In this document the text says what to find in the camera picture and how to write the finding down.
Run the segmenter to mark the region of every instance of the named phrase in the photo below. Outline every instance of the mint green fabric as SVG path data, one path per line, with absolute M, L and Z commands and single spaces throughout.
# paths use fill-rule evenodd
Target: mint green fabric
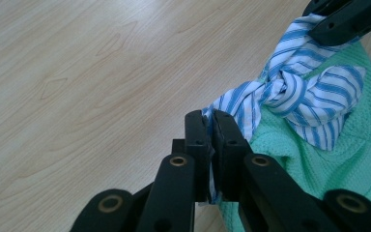
M 277 159 L 304 191 L 318 198 L 330 189 L 348 189 L 371 200 L 371 62 L 361 44 L 355 43 L 308 76 L 334 65 L 362 66 L 367 72 L 362 98 L 347 119 L 333 151 L 306 143 L 284 119 L 266 108 L 250 145 L 255 153 Z M 243 231 L 238 203 L 221 202 L 219 208 L 228 231 Z

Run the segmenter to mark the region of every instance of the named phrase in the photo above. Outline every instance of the wooden floor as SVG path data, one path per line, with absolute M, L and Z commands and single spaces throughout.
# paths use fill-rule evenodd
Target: wooden floor
M 306 2 L 0 0 L 0 231 L 68 231 L 98 192 L 151 183 Z M 225 230 L 197 209 L 195 231 Z

